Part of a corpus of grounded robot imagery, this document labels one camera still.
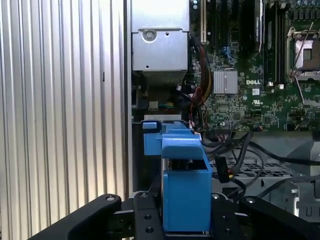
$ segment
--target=black metal bracket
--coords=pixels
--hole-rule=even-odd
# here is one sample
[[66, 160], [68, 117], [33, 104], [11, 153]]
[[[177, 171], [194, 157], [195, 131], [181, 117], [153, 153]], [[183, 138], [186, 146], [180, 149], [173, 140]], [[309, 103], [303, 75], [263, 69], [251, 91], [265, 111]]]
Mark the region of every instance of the black metal bracket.
[[236, 204], [223, 194], [215, 193], [212, 195], [210, 234], [165, 235], [154, 194], [143, 191], [124, 202], [117, 195], [102, 195], [30, 240], [120, 240], [129, 237], [135, 240], [244, 240], [278, 236], [319, 240], [320, 228], [260, 198], [246, 196]]
[[106, 239], [106, 221], [120, 209], [119, 196], [102, 195], [34, 235], [30, 240]]
[[242, 213], [250, 216], [257, 239], [319, 240], [320, 228], [267, 201], [255, 196], [246, 196], [239, 202]]

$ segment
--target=blue plastic part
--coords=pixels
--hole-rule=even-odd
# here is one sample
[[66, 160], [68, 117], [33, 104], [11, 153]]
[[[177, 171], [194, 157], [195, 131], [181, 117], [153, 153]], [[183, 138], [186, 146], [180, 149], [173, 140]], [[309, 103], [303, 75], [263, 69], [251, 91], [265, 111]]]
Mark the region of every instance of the blue plastic part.
[[[151, 126], [144, 129], [156, 129]], [[165, 232], [209, 231], [212, 169], [200, 136], [181, 122], [162, 123], [159, 133], [144, 134], [144, 153], [161, 155], [171, 161], [204, 161], [204, 169], [164, 171], [163, 229]]]
[[156, 156], [161, 155], [162, 136], [160, 133], [146, 133], [143, 135], [144, 155]]
[[163, 159], [203, 160], [203, 148], [198, 135], [163, 134], [161, 155]]
[[144, 129], [144, 130], [157, 129], [157, 122], [155, 122], [155, 121], [145, 121], [142, 124], [142, 129]]
[[172, 171], [163, 175], [165, 232], [210, 230], [212, 173], [207, 170]]

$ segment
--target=motherboard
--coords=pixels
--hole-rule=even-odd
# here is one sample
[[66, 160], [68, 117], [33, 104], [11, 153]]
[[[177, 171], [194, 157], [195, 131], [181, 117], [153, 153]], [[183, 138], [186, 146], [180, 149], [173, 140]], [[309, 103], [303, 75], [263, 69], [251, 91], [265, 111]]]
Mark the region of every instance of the motherboard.
[[[319, 128], [320, 0], [191, 2], [190, 34], [201, 36], [213, 72], [208, 129], [240, 120], [238, 131]], [[199, 83], [195, 56], [191, 75]]]

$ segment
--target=heatsink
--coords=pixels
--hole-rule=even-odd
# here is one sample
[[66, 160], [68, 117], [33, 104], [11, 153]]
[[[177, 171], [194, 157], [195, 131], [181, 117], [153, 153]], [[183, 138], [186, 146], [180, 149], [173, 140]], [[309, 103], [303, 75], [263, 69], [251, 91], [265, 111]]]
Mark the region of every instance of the heatsink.
[[238, 71], [217, 70], [213, 72], [214, 94], [237, 94]]

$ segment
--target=ribbed silver wall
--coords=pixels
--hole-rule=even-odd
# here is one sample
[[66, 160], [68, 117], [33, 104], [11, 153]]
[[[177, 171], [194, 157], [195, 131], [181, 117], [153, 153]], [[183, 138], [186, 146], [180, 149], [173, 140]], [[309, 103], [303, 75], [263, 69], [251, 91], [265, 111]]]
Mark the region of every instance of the ribbed silver wall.
[[120, 0], [1, 0], [2, 239], [25, 240], [125, 181]]

